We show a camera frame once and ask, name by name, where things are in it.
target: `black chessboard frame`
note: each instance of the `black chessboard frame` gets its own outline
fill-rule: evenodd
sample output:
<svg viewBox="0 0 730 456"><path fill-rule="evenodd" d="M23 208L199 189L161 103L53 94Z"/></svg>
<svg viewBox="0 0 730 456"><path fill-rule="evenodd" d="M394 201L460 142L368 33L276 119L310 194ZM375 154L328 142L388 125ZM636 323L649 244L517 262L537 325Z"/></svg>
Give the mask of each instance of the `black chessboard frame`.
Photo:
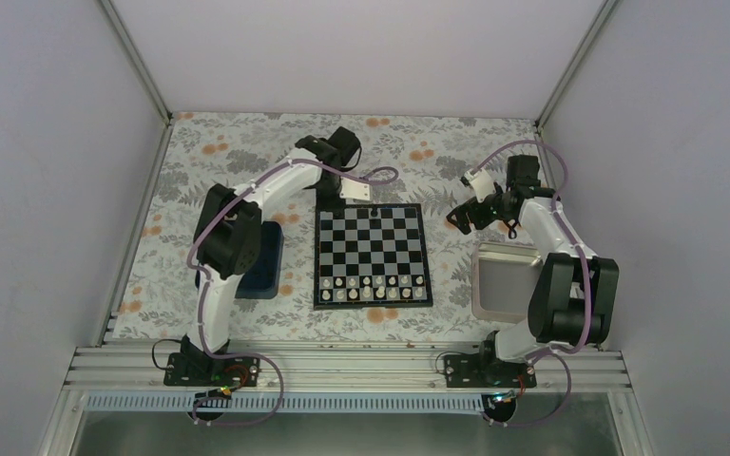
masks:
<svg viewBox="0 0 730 456"><path fill-rule="evenodd" d="M430 266L429 266L429 262L427 260L427 243L426 243L426 239L424 237L424 223L423 223L423 219L422 219L421 204L418 204L418 203L352 204L352 205L347 205L347 206L345 206L342 209L339 209L337 211L337 213L338 214L339 213L345 214L344 211L346 209L356 209L357 210L357 213L356 213L356 219L354 219L354 221L360 220L360 219L367 219L367 220L380 219L381 220L382 219L382 210L383 209L408 209L408 208L414 209L414 211L415 211L414 218L417 219L418 239L420 240L420 249L418 249L418 252L420 252L420 254L421 254L421 258L420 258L420 260L418 262L420 262L420 264L423 265L423 271L422 272L419 272L416 269L415 271L417 272L417 274L407 273L407 274L385 275L385 274L374 274L374 271L372 270L371 271L371 274L369 276L371 276L371 277L374 277L374 276L383 276L383 277L385 277L385 282L387 282L388 277L390 277L390 276L396 276L396 277L402 277L403 275L404 276L408 276L408 277L411 278L411 282L410 282L410 287L409 288L411 288L413 290L416 287L420 287L419 285L416 285L415 284L415 282L414 282L415 279L418 276L423 276L423 279L424 279L424 283L423 283L424 294L421 297L415 297L414 294L411 294L410 297L403 298L403 297L401 297L401 294L399 292L399 296L397 298L390 299L390 298L388 298L387 294L385 294L385 297L384 298L379 299L379 298L377 298L375 296L375 291L376 291L375 284L373 282L371 282L372 296L369 299L364 299L361 296L361 289L362 289L361 286L360 286L361 284L357 283L355 287L359 290L360 295L358 296L357 299L350 300L348 298L348 295L347 295L347 293L349 291L348 289L350 287L348 286L348 283L346 282L346 283L343 283L343 285L342 285L346 289L346 302L335 302L334 301L334 299L335 299L335 295L334 295L335 290L337 288L339 288L339 287L336 287L334 285L334 283L328 289L328 290L330 290L330 293L332 293L332 299L331 300L322 300L321 297L320 297L320 294L322 293L323 290L327 290L327 288L322 287L321 286L321 283L320 283L321 282L321 278L324 277L324 276L326 276L326 275L322 275L320 273L321 215L323 213L326 213L326 214L331 213L332 211L320 211L320 210L316 210L315 211L315 280L314 280L314 282L315 282L315 286L314 286L314 291L315 291L315 293L314 293L314 309L315 310L363 309L363 308L369 308L369 307L413 308L413 307L431 307L432 306L432 281L431 281L431 274L430 274ZM378 217L372 217L371 216L371 213L372 213L372 211L374 209L376 211L378 211ZM343 215L343 218L340 218L337 215L334 215L334 219L345 219L345 216ZM374 223L373 222L369 222L369 223L370 223L370 226L369 226L369 229L367 231L372 232L374 230L377 230L380 233L384 231L381 228L381 222L379 222L379 227L378 228L376 228L374 226ZM354 230L355 232L356 231L359 231L359 230L356 229L355 226L353 226L353 227L347 227L346 229L349 230L349 231L350 230ZM364 240L364 239L359 239L359 237L361 237L361 235L358 235L357 242L359 242L360 240ZM353 248L354 247L354 244L351 244L351 241L349 239L341 239L341 240L345 240L346 243L347 243L347 245L346 245L346 253L352 253L352 252L348 252L348 250L349 250L349 248ZM366 255L366 256L360 256L359 255L359 254L362 254L362 253L365 253L365 252L359 252L358 249L357 249L356 254L357 254L357 257L359 258L359 260L356 262L357 268L351 268L349 262L346 261L345 262L346 274L345 275L334 275L333 274L332 276L342 276L344 280L348 280L351 277L356 277L356 280L357 281L361 280L363 276L360 276L359 275L359 273L358 273L359 272L358 266L363 261L368 261L368 258L369 258L368 255ZM348 273L354 273L355 272L353 269L357 269L357 271L356 271L357 274L350 274L349 275ZM398 284L398 283L394 287L391 287L391 286L387 285L387 283L385 283L385 286L386 286L386 288L399 288L399 289L401 288L400 287L400 284Z"/></svg>

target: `white wall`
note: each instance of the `white wall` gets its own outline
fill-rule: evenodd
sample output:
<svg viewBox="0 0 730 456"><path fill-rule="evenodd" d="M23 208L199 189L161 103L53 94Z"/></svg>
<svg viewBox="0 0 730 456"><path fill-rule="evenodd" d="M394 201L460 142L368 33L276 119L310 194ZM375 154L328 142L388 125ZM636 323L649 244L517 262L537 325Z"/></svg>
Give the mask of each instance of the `white wall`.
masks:
<svg viewBox="0 0 730 456"><path fill-rule="evenodd" d="M114 0L173 110L538 117L602 0Z"/></svg>
<svg viewBox="0 0 730 456"><path fill-rule="evenodd" d="M546 125L658 454L730 454L730 1L623 1Z"/></svg>
<svg viewBox="0 0 730 456"><path fill-rule="evenodd" d="M0 0L0 454L102 321L162 125L96 2Z"/></svg>

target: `tabletop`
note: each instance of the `tabletop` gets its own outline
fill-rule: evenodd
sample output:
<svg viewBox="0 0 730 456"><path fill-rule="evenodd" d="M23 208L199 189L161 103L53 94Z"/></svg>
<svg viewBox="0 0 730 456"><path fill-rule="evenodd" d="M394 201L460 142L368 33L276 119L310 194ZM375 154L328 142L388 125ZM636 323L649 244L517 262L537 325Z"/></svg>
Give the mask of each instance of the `tabletop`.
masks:
<svg viewBox="0 0 730 456"><path fill-rule="evenodd" d="M418 309L313 310L315 195L306 190L282 201L273 215L284 234L279 293L273 299L237 299L231 311L235 340L476 341L500 323L471 313L471 256L481 241L531 245L524 229L507 239L496 223L464 236L445 221L471 190L460 177L499 146L534 139L531 121L319 114L180 113L146 216L114 328L120 338L176 337L188 330L197 305L194 272L185 266L208 189L259 176L307 136L328 137L338 126L362 142L357 174L396 167L399 180L375 186L378 203L421 204L432 271L434 305ZM530 145L491 164L497 181L511 154L537 153Z"/></svg>

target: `floral tablecloth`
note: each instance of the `floral tablecloth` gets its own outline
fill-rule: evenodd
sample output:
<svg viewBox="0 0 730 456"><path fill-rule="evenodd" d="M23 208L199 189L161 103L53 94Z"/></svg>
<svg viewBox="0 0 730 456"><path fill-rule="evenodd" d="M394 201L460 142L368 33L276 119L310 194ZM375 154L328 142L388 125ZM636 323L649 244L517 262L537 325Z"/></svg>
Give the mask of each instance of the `floral tablecloth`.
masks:
<svg viewBox="0 0 730 456"><path fill-rule="evenodd" d="M185 266L208 189L250 180L284 157L306 135L328 137L338 126L362 141L355 170L395 166L399 181L373 188L374 202L420 202L432 270L434 306L422 309L314 311L314 192L280 204L284 251L279 295L237 300L235 340L475 341L500 324L471 314L471 254L481 240L505 241L499 224L463 236L445 221L470 198L463 173L504 143L532 139L531 121L509 119L373 117L316 114L181 113L177 116L155 196L147 214L113 336L158 338L184 334L194 318L194 273ZM521 146L513 154L535 154ZM499 166L493 164L502 183ZM514 243L530 245L524 230Z"/></svg>

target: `purple cable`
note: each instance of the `purple cable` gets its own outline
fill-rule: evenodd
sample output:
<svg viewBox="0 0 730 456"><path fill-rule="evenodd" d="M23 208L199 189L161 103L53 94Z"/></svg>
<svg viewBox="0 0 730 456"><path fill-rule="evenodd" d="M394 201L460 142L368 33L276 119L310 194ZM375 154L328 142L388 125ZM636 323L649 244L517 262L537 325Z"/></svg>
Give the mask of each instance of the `purple cable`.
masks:
<svg viewBox="0 0 730 456"><path fill-rule="evenodd" d="M558 160L558 163L561 164L561 168L564 170L564 181L561 183L561 186L558 187L555 190L555 195L552 196L552 199L550 199L550 210L552 211L552 215L555 217L555 221L558 223L558 226L561 227L561 231L564 232L565 235L567 235L567 238L569 239L569 242L575 246L575 251L578 253L578 257L581 260L581 272L584 275L584 327L581 331L581 337L578 339L578 343L575 344L575 347L571 349L565 349L563 350L564 353L568 354L575 354L579 352L585 345L586 340L589 337L589 328L591 325L591 310L592 310L592 295L591 295L591 277L589 276L589 265L588 260L586 259L586 253L584 252L584 249L581 247L581 245L578 243L578 238L575 237L575 235L572 233L572 230L569 229L567 224L564 222L564 219L561 217L561 214L558 212L558 208L556 205L556 202L558 201L558 198L561 197L561 192L567 187L567 182L569 181L569 169L567 168L567 163L564 161L564 158L561 157L561 154L558 153L555 148L552 146L535 140L519 140L519 141L513 141L509 142L502 147L496 149L492 154L490 154L485 160L483 160L480 164L477 165L474 169L472 169L472 172L477 172L481 170L485 165L491 161L494 157L499 155L501 152L508 150L516 145L521 144L534 144L541 146L544 148L547 152L552 154L553 157L555 157L556 160ZM547 356L550 354L549 347L541 349L540 351L534 351L529 356L531 356L531 359L533 360L531 364L535 364L536 361L543 358L544 356Z"/></svg>
<svg viewBox="0 0 730 456"><path fill-rule="evenodd" d="M262 174L258 179L254 181L254 184L244 189L236 198L234 198L231 202L229 202L225 207L222 208L218 212L216 216L214 216L213 219L208 223L208 225L205 226L205 229L202 230L202 233L195 239L194 244L191 246L191 249L189 249L188 256L186 256L186 266L189 269L199 271L203 274L205 274L205 280L210 281L211 280L211 272L203 267L200 263L197 263L194 261L195 256L197 255L197 250L200 248L202 243L205 241L206 238L208 238L208 235L211 233L214 228L220 224L220 221L231 211L231 209L234 208L237 204L240 203L246 196L250 195L256 187L261 186L263 183L265 183L268 179L272 178L273 175L275 175L278 171L293 166L295 164L310 164L312 166L317 166L318 168L321 168L323 170L329 171L331 173L337 174L338 176L341 176L345 179L359 182L359 183L365 183L369 185L386 185L388 183L395 182L398 180L398 170L393 168L392 166L379 166L375 168L370 173L366 174L362 178L358 178L356 176L350 175L348 173L339 171L337 169L334 169L333 167L321 163L319 161L314 160L308 160L308 159L293 159L291 162L283 162L282 164L276 166L275 168L268 170L266 173ZM386 179L386 180L368 180L370 176L377 172L381 171L391 171L393 172L393 176ZM260 418L257 418L255 420L251 421L244 421L244 422L222 422L217 423L214 426L220 426L220 427L229 427L229 428L239 428L239 427L247 427L247 426L253 426L257 425L259 423L263 423L267 421L268 419L272 418L273 415L276 414L276 412L280 409L281 404L283 404L284 401L284 377L281 373L281 370L276 365L275 362L273 362L272 359L268 358L267 356L264 356L263 354L259 353L226 353L226 354L216 354L212 351L208 350L208 344L205 342L205 332L202 328L202 309L205 304L205 297L208 293L208 287L202 287L202 293L200 293L200 299L198 300L197 304L197 325L198 325L198 333L200 334L200 343L202 344L202 350L211 358L213 359L230 359L240 356L246 356L246 357L252 357L252 358L258 358L261 361L266 362L270 366L273 367L273 370L276 372L276 375L279 377L279 399L276 401L276 405L273 407L272 410L270 410L267 414L262 415ZM202 404L210 401L215 400L216 397L205 397L201 400L195 402L194 407L191 411L191 417L194 419L195 424L206 424L207 426L212 426L211 422L207 422L204 420L201 420L197 417L197 409Z"/></svg>
<svg viewBox="0 0 730 456"><path fill-rule="evenodd" d="M572 372L569 370L569 366L567 366L567 361L564 361L564 358L559 356L556 353L553 353L552 351L547 353L545 356L554 356L555 359L561 362L562 365L564 365L564 371L567 373L567 392L564 394L564 399L561 400L561 404L558 404L558 408L552 411L551 414L545 416L544 418L539 418L537 420L528 421L526 423L501 423L501 426L503 428L530 428L533 426L542 425L543 423L549 421L551 418L556 416L558 413L561 413L561 410L564 409L564 405L567 403L567 400L569 399L569 395L572 393ZM483 415L483 418L489 422L489 426L493 426L494 421L489 418L489 416L486 414L486 412L480 412Z"/></svg>

